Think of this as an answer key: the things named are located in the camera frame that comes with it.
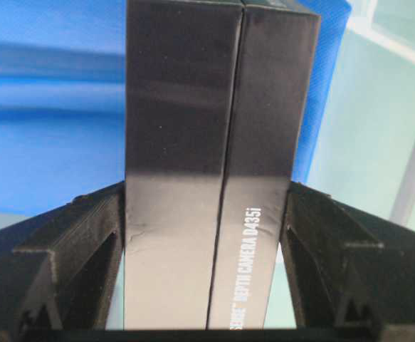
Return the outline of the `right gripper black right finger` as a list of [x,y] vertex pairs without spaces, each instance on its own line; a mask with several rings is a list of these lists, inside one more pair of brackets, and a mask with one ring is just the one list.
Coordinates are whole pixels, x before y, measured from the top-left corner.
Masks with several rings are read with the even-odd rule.
[[280,243],[299,327],[415,335],[415,231],[292,183]]

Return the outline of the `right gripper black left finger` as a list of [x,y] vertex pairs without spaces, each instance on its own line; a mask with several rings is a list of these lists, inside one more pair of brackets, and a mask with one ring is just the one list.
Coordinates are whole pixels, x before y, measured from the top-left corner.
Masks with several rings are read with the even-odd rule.
[[125,237],[117,183],[0,229],[0,335],[107,323]]

